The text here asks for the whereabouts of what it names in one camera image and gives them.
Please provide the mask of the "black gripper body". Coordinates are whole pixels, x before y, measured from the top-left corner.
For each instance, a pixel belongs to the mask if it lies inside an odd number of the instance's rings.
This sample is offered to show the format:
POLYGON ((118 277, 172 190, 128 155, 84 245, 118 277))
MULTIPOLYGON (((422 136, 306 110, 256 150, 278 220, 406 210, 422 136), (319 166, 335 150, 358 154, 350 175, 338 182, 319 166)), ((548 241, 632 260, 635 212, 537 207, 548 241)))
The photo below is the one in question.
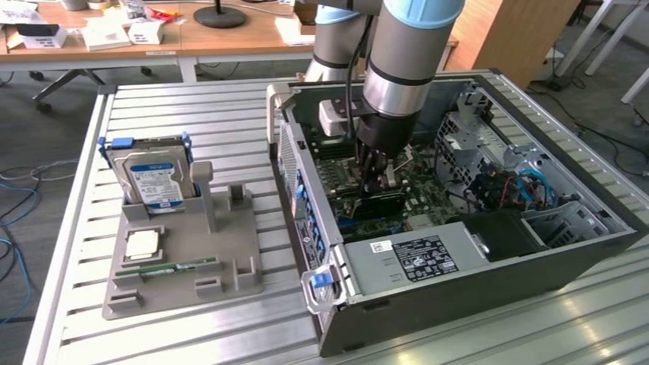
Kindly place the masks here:
POLYGON ((371 114, 360 117, 356 129, 358 156, 379 151, 395 157, 410 143, 420 113, 404 117, 371 114))

